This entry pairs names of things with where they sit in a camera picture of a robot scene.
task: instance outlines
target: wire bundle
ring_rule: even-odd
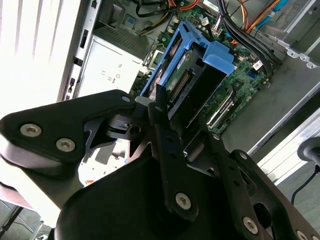
[[[133,0],[133,2],[137,3],[137,6],[135,8],[135,13],[140,18],[148,18],[148,17],[152,17],[152,16],[155,16],[155,15],[162,14],[162,17],[160,17],[151,26],[145,27],[144,29],[142,29],[138,33],[139,36],[144,36],[144,35],[147,35],[147,34],[153,32],[155,30],[155,28],[157,28],[158,26],[162,25],[171,16],[171,14],[176,12],[178,9],[180,9],[181,11],[190,10],[190,9],[194,8],[198,4],[199,0],[194,0],[189,5],[182,6],[180,8],[177,7],[177,4],[175,3],[175,0],[168,0],[166,9],[158,10],[158,11],[154,11],[154,12],[149,12],[149,13],[144,13],[144,14],[140,14],[139,13],[141,6],[158,5],[158,4],[164,4],[166,2],[165,1],[144,2],[144,0],[139,0],[138,2],[136,0]]]
[[[247,34],[231,20],[227,12],[227,7],[224,0],[217,0],[217,5],[224,25],[229,34],[237,42],[241,43],[243,46],[254,52],[262,62],[266,70],[267,77],[271,76],[275,66],[279,65],[281,61],[274,55],[273,52],[271,52],[271,50],[266,45],[255,39],[253,36]]]
[[[246,29],[247,33],[250,33],[252,29],[267,15],[267,13],[273,9],[281,0],[275,0],[270,3],[266,8],[262,9],[253,19],[250,26]]]
[[[174,0],[169,0],[169,3],[173,6],[173,7],[177,7],[176,3]],[[194,0],[192,3],[190,3],[187,6],[181,6],[179,9],[181,11],[187,11],[190,10],[192,8],[194,8],[197,4],[199,3],[199,0]]]

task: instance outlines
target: white metal panel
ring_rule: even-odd
[[[297,150],[305,140],[320,136],[319,126],[320,108],[258,162],[274,184],[278,185],[307,163],[298,157]]]
[[[0,0],[0,118],[54,103],[81,0]]]

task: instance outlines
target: black cable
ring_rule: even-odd
[[[231,32],[228,27],[226,27],[229,34],[231,35],[231,37],[233,37],[234,39],[236,39],[236,41],[240,44],[242,44],[243,46],[245,46],[247,49],[251,50],[262,62],[263,67],[265,68],[266,71],[266,75],[267,77],[271,76],[273,73],[273,67],[271,66],[270,62],[265,58],[265,56],[257,51],[252,45],[248,44],[247,42],[243,42],[242,40],[238,39],[233,32]]]
[[[249,40],[251,40],[253,42],[253,44],[257,45],[260,49],[258,49],[258,51],[261,51],[263,50],[269,57],[270,61],[272,62],[273,65],[280,65],[281,64],[281,61],[280,59],[278,59],[276,57],[276,55],[261,41],[257,40],[256,38],[254,38],[253,36],[251,36],[250,34],[244,32],[242,29],[240,29],[233,21],[232,19],[230,18],[228,12],[227,12],[227,7],[225,6],[224,2],[221,2],[220,0],[218,0],[217,2],[220,2],[222,3],[221,4],[221,7],[223,8],[224,10],[224,19],[226,19],[234,28],[235,28],[235,31],[238,31],[240,34],[243,35],[243,37],[245,38],[249,38]]]
[[[243,44],[259,57],[267,71],[267,77],[269,77],[273,73],[274,67],[268,62],[271,62],[273,65],[277,65],[281,61],[277,59],[273,52],[271,52],[263,43],[245,33],[231,20],[226,11],[227,9],[224,1],[217,0],[217,5],[219,7],[220,14],[223,17],[223,22],[230,35],[232,35],[237,42]]]
[[[277,58],[274,55],[274,53],[271,52],[270,49],[268,49],[266,45],[264,45],[263,43],[261,43],[260,41],[252,37],[250,34],[247,34],[246,32],[244,32],[231,20],[229,14],[227,13],[227,8],[224,1],[218,0],[217,3],[218,3],[218,6],[220,5],[220,7],[223,9],[223,12],[221,11],[221,14],[223,16],[224,22],[227,22],[233,31],[235,31],[236,33],[239,33],[239,35],[243,38],[249,38],[249,40],[253,42],[252,43],[253,45],[258,45],[258,47],[260,48],[258,49],[258,51],[262,51],[262,50],[265,51],[270,56],[271,59],[275,60]]]
[[[135,4],[138,4],[139,1],[137,0],[131,0],[132,2],[134,2]],[[150,1],[150,2],[143,2],[142,5],[143,6],[150,6],[150,5],[161,5],[161,4],[165,4],[165,1]]]
[[[149,17],[152,17],[152,16],[156,16],[156,15],[160,15],[160,14],[165,14],[165,13],[168,13],[168,12],[175,12],[176,11],[175,8],[168,8],[167,7],[166,9],[163,9],[163,10],[158,10],[158,11],[153,11],[153,12],[149,12],[149,13],[140,14],[139,10],[140,10],[141,6],[143,5],[143,2],[144,2],[144,0],[139,0],[138,4],[136,5],[136,8],[135,8],[135,13],[140,18],[149,18]]]
[[[312,173],[312,175],[304,182],[304,184],[302,184],[297,190],[295,190],[292,194],[292,197],[291,197],[291,203],[292,205],[295,204],[295,198],[296,198],[296,195],[297,193],[299,193],[302,189],[305,188],[305,186],[308,185],[308,183],[311,182],[311,180],[318,174],[320,173],[320,167],[318,165],[315,165],[314,167],[314,172]]]

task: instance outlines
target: red wire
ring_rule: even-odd
[[[182,6],[180,7],[180,10],[185,11],[185,10],[190,10],[192,8],[194,8],[197,4],[198,4],[199,0],[194,0],[192,3],[190,3],[187,6]]]

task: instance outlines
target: black plastic piece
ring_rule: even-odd
[[[114,143],[116,139],[104,134],[103,128],[107,129],[116,115],[130,116],[135,107],[127,93],[112,90],[9,114],[0,121],[0,132],[8,142],[1,155],[37,173],[67,178],[85,154]],[[22,135],[20,127],[28,123],[38,125],[42,133]],[[56,142],[61,138],[74,141],[75,149],[59,150]]]

